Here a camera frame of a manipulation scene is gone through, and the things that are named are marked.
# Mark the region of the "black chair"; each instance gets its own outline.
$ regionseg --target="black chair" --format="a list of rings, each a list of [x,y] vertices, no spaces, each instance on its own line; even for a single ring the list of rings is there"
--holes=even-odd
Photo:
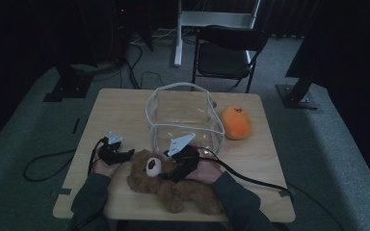
[[[268,35],[256,29],[206,26],[198,28],[192,83],[198,77],[238,80],[249,76],[246,93],[251,88],[256,59],[266,45]],[[247,51],[255,54],[248,60]]]

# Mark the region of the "clear plastic container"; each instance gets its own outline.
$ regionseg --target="clear plastic container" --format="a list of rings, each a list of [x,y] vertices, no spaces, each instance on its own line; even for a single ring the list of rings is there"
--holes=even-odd
[[[180,91],[191,87],[194,91]],[[155,153],[169,150],[172,139],[195,134],[191,143],[219,154],[225,129],[215,113],[209,91],[190,83],[175,83],[158,88],[146,101],[146,120],[151,147]]]

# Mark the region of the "wooden table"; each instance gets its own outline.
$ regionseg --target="wooden table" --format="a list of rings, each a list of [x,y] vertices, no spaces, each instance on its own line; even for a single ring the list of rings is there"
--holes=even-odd
[[[54,207],[53,214],[56,218],[72,217],[71,204],[87,178],[93,147],[110,131],[123,137],[120,151],[132,148],[151,150],[150,133],[145,119],[145,103],[152,93],[153,90],[121,89],[104,89],[99,93],[63,184],[63,191],[69,190],[70,194],[59,194]],[[178,91],[177,93],[201,92]],[[247,139],[225,140],[219,153],[220,159],[250,178],[286,187],[260,97],[255,94],[218,92],[212,92],[211,96],[218,104],[217,114],[229,105],[237,104],[244,107],[251,116],[254,129],[254,135]],[[130,167],[130,163],[124,163],[113,177],[109,187],[109,200],[104,211],[108,218],[227,221],[225,215],[202,214],[193,202],[187,202],[184,212],[180,214],[167,212],[155,194],[130,191],[126,182]],[[291,222],[295,219],[294,209],[288,196],[280,197],[277,190],[236,180],[260,196],[262,200],[260,210],[271,221]]]

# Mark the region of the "gray carpet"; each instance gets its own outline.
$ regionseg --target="gray carpet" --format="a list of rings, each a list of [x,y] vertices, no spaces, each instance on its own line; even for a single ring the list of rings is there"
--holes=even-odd
[[[327,91],[315,85],[310,88],[320,106],[317,111],[285,109],[278,97],[275,85],[297,81],[284,75],[300,44],[296,38],[271,38],[258,58],[251,85],[251,93],[261,96],[285,178],[295,193],[297,218],[288,227],[292,231],[333,231],[340,230],[339,222],[344,230],[370,230],[370,171]],[[143,44],[139,46],[143,55],[134,73],[143,89],[191,81],[192,44],[184,43],[181,67],[173,66],[174,40],[155,40],[154,52]],[[129,62],[135,63],[140,54],[138,47],[130,47]],[[41,76],[0,133],[0,230],[66,230],[68,220],[54,218],[52,210],[67,168],[36,183],[26,181],[22,171],[35,157],[76,148],[99,90],[132,89],[125,67],[96,75],[86,98],[43,103],[58,78],[55,69]],[[246,83],[244,80],[232,88],[231,80],[197,80],[210,91],[244,92]],[[72,154],[43,159],[30,168],[29,174],[44,177]]]

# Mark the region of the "white desk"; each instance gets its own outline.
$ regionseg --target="white desk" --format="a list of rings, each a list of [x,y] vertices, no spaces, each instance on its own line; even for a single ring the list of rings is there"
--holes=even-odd
[[[253,28],[260,0],[257,0],[251,13],[216,13],[182,11],[182,0],[178,0],[177,38],[175,49],[175,66],[182,63],[182,26],[220,25],[233,28]]]

